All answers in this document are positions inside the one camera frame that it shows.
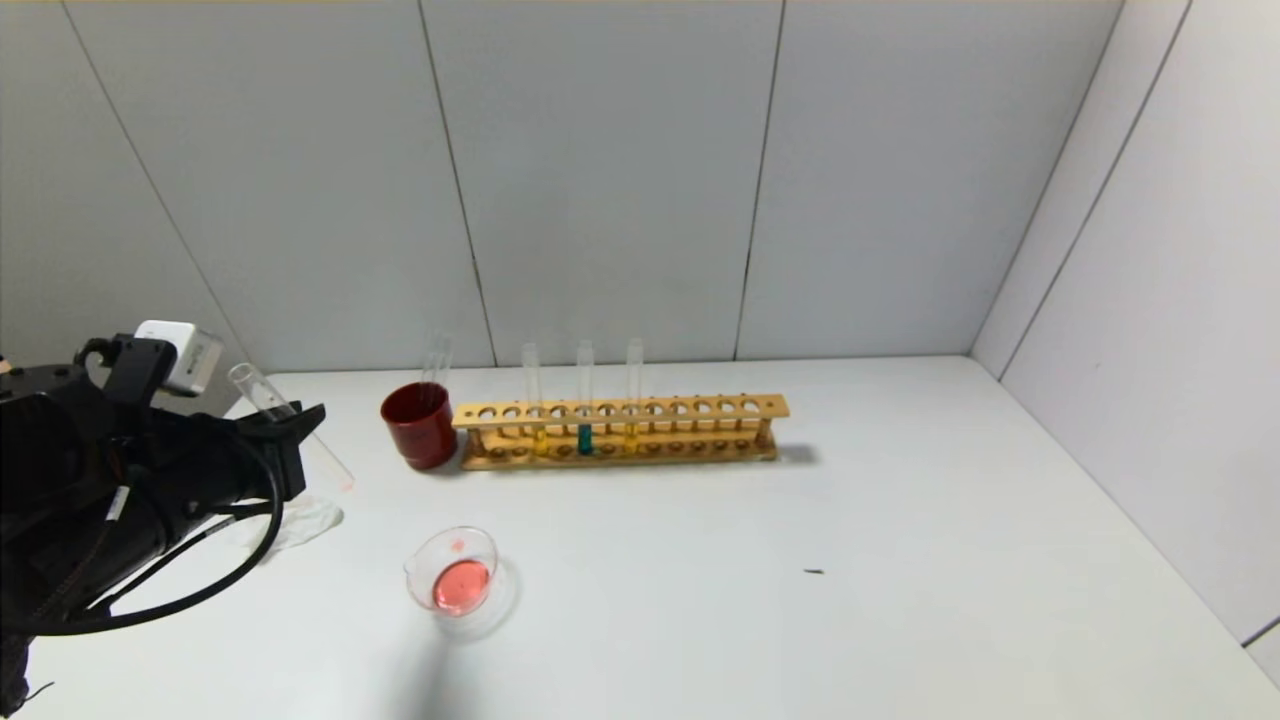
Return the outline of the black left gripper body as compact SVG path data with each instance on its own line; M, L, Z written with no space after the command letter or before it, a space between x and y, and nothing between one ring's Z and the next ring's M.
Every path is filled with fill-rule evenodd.
M143 470L143 497L175 548L216 515L265 515L306 489L300 446L306 420L168 418Z

